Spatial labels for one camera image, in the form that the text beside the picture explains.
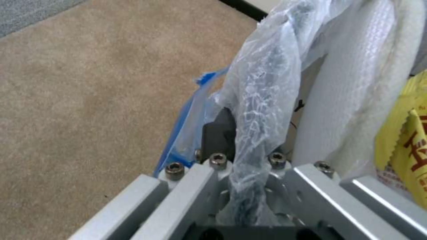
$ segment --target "yellow package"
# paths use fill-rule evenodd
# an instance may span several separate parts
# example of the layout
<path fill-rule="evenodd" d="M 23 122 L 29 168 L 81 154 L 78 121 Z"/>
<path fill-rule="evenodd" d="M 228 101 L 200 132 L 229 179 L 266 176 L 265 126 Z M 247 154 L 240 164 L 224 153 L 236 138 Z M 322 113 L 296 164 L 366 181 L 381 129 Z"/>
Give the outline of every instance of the yellow package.
<path fill-rule="evenodd" d="M 414 200 L 427 209 L 427 139 L 416 110 L 409 112 L 390 164 Z"/>
<path fill-rule="evenodd" d="M 375 139 L 375 164 L 390 163 L 427 209 L 427 71 L 411 78 Z"/>

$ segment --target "screw head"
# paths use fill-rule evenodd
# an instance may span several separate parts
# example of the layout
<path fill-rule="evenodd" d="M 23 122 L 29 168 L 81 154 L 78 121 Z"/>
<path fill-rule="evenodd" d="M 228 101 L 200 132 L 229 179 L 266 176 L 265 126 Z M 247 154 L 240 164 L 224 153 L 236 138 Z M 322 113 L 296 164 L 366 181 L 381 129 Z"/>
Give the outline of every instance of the screw head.
<path fill-rule="evenodd" d="M 195 158 L 197 163 L 202 162 L 202 151 L 200 149 L 194 150 L 194 158 Z"/>
<path fill-rule="evenodd" d="M 215 170 L 224 170 L 227 168 L 227 156 L 214 153 L 209 157 L 209 165 Z"/>
<path fill-rule="evenodd" d="M 322 173 L 324 173 L 326 176 L 328 176 L 329 178 L 332 178 L 333 173 L 335 172 L 335 169 L 333 167 L 331 167 L 329 165 L 329 163 L 325 162 L 325 161 L 317 161 L 316 163 L 314 163 L 314 166 L 321 171 Z"/>
<path fill-rule="evenodd" d="M 286 165 L 286 157 L 280 152 L 272 152 L 268 156 L 268 161 L 273 169 L 283 169 Z"/>
<path fill-rule="evenodd" d="M 165 168 L 166 177 L 172 181 L 177 181 L 184 176 L 184 166 L 180 162 L 172 162 Z"/>

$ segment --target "black component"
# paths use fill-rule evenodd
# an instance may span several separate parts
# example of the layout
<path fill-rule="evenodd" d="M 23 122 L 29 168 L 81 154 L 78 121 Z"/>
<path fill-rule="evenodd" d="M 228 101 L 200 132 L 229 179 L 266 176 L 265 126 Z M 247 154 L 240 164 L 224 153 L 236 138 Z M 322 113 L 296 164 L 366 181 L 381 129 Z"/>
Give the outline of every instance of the black component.
<path fill-rule="evenodd" d="M 260 10 L 257 7 L 243 1 L 243 0 L 220 0 L 221 2 L 229 5 L 232 8 L 235 8 L 237 11 L 244 13 L 245 15 L 255 19 L 260 22 L 263 18 L 267 16 L 267 13 Z"/>
<path fill-rule="evenodd" d="M 222 153 L 233 162 L 236 152 L 236 121 L 228 108 L 223 108 L 215 120 L 203 126 L 201 162 L 214 153 Z"/>
<path fill-rule="evenodd" d="M 192 225 L 183 240 L 342 240 L 330 227 L 265 227 L 265 226 L 196 226 Z"/>

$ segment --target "carpet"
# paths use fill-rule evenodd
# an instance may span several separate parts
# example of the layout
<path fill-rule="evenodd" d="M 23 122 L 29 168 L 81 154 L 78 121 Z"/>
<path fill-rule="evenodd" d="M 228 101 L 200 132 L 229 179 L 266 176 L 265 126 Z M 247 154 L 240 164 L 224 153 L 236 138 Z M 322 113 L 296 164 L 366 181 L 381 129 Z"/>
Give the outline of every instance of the carpet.
<path fill-rule="evenodd" d="M 90 0 L 1 38 L 2 239 L 67 238 L 151 174 L 192 79 L 255 26 L 218 0 Z"/>
<path fill-rule="evenodd" d="M 0 38 L 85 0 L 0 0 Z"/>

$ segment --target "metal plate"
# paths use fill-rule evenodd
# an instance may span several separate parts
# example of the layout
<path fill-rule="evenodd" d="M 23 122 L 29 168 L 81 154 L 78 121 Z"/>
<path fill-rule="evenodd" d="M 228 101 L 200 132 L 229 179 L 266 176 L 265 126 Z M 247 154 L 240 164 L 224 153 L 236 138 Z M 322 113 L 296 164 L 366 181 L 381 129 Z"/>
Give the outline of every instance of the metal plate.
<path fill-rule="evenodd" d="M 304 165 L 284 176 L 291 210 L 306 225 L 330 224 L 345 239 L 407 239 L 347 191 Z"/>
<path fill-rule="evenodd" d="M 376 179 L 365 176 L 341 186 L 411 239 L 427 239 L 427 212 Z"/>
<path fill-rule="evenodd" d="M 218 194 L 216 172 L 193 165 L 132 239 L 181 239 L 191 224 L 207 219 Z"/>
<path fill-rule="evenodd" d="M 167 192 L 165 182 L 140 175 L 70 239 L 129 239 Z"/>

